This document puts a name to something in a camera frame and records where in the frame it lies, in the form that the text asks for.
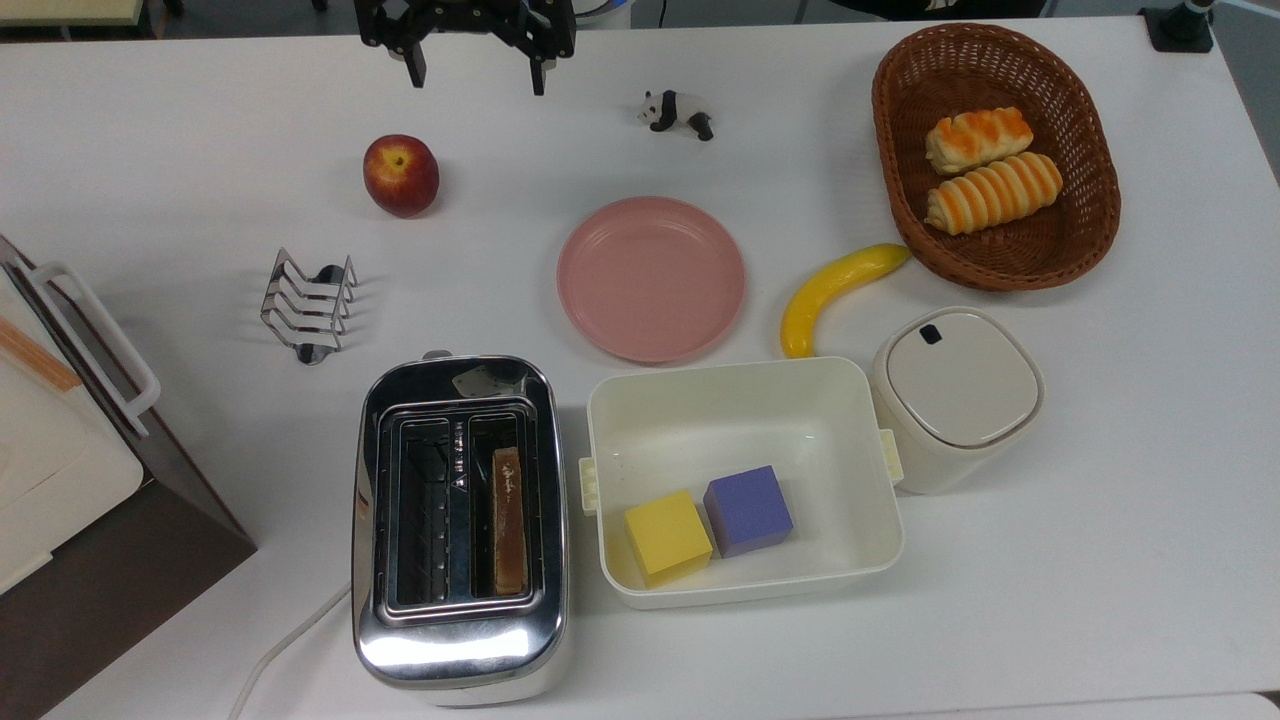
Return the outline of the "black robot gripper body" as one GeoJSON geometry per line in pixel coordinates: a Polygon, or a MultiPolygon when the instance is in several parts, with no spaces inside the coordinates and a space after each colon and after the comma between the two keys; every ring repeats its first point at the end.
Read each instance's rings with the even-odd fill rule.
{"type": "Polygon", "coordinates": [[[429,36],[492,35],[531,59],[570,58],[577,24],[571,1],[357,1],[362,42],[403,61],[429,36]]]}

